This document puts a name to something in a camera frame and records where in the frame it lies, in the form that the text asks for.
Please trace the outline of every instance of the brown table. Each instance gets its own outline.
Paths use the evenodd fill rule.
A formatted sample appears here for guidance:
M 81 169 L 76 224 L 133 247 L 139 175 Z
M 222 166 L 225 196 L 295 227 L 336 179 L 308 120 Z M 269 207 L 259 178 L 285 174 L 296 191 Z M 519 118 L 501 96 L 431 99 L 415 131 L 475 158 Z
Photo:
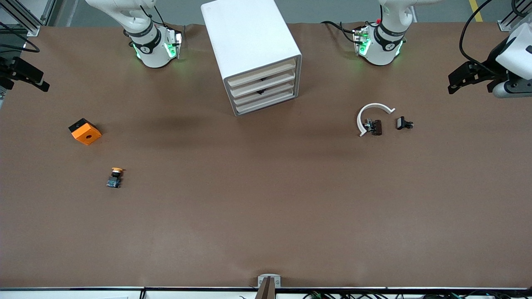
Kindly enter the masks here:
M 530 286 L 532 101 L 447 94 L 462 26 L 414 24 L 374 67 L 337 30 L 290 25 L 300 97 L 243 117 L 203 26 L 162 69 L 121 28 L 43 28 L 23 57 L 50 91 L 17 82 L 0 110 L 0 286 Z M 504 36 L 472 24 L 466 49 Z M 384 135 L 361 138 L 371 102 L 397 110 L 365 113 Z M 80 118 L 103 137 L 74 140 Z

